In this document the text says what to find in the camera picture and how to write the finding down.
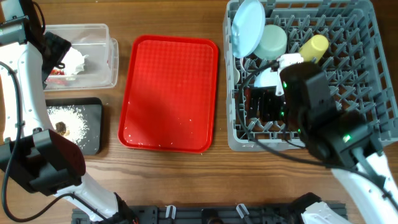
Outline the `white napkin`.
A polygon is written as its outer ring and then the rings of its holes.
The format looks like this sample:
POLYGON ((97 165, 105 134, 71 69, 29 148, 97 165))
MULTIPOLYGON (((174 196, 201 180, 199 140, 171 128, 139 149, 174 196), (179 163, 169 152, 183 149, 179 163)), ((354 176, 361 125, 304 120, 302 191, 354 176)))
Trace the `white napkin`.
POLYGON ((62 60, 65 65, 64 74, 72 76, 84 71, 86 58, 88 58, 88 55, 83 55, 80 51, 71 47, 62 60))

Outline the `red snack wrapper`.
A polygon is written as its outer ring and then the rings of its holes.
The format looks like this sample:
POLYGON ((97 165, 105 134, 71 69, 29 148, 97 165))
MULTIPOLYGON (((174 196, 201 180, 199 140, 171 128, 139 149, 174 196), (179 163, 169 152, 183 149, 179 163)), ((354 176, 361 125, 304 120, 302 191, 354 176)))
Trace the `red snack wrapper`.
POLYGON ((65 86, 67 84, 65 72, 57 68, 53 69, 47 77, 45 84, 65 86))

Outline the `green bowl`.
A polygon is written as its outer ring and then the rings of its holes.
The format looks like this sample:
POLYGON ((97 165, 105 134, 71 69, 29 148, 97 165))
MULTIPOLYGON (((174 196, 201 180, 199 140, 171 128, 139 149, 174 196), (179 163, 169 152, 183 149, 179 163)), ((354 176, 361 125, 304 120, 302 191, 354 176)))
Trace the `green bowl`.
POLYGON ((287 49, 287 34, 277 25, 266 25, 263 35, 254 54, 263 60, 275 60, 285 54, 287 49))

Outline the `yellow plastic cup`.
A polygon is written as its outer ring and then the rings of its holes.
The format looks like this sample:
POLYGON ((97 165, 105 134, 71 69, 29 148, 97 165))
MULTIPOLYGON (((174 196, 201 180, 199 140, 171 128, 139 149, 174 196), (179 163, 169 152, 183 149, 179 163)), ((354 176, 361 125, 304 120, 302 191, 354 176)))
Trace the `yellow plastic cup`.
POLYGON ((304 62, 318 63, 329 48, 329 41, 324 35, 314 35, 299 50, 304 62))

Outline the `light blue plate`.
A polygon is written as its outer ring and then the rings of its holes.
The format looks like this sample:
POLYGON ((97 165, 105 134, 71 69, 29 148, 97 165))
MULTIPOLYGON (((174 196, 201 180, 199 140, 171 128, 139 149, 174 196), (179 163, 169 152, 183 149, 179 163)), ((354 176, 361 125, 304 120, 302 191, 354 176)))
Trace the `light blue plate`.
POLYGON ((254 52, 262 38, 265 21, 265 9, 259 0, 242 2, 231 26, 231 43, 236 58, 244 58, 254 52))

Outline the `light blue bowl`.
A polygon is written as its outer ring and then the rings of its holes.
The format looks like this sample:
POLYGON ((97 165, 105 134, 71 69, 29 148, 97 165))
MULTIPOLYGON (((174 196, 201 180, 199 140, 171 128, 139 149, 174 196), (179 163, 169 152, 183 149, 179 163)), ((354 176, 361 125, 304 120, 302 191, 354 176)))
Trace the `light blue bowl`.
POLYGON ((255 79, 254 86, 256 88, 274 87, 280 85, 280 77, 278 72, 274 72, 271 68, 262 71, 255 79))

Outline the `white plastic spoon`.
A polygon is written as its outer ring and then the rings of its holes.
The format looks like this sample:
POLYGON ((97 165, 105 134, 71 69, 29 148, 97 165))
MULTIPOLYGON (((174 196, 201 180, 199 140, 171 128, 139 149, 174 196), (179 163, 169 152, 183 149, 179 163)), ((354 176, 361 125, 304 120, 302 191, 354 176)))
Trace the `white plastic spoon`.
POLYGON ((239 83, 241 74, 236 67, 236 62, 233 62, 233 77, 234 77, 234 84, 237 85, 239 83))

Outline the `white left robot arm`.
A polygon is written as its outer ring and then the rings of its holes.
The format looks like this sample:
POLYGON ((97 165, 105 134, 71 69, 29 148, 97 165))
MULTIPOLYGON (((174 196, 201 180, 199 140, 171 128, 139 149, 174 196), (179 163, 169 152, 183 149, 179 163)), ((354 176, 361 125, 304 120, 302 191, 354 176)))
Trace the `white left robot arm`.
POLYGON ((67 200, 94 223, 137 223, 125 201, 87 173, 80 148, 50 122, 45 82, 53 69, 64 67, 71 43, 46 30, 43 12, 34 1, 2 1, 1 12, 4 213, 19 221, 7 204, 7 186, 13 180, 29 193, 51 196, 55 202, 67 200))

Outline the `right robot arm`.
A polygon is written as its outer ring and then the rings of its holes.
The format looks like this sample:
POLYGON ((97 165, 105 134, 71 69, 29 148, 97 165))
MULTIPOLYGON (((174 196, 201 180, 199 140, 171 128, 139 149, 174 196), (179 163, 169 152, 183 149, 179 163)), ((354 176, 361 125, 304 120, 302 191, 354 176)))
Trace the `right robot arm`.
POLYGON ((336 107, 325 72, 312 62, 282 69, 282 119, 298 131, 314 161, 264 150, 295 162, 330 169, 366 223, 397 223, 397 185, 373 128, 357 111, 336 107))

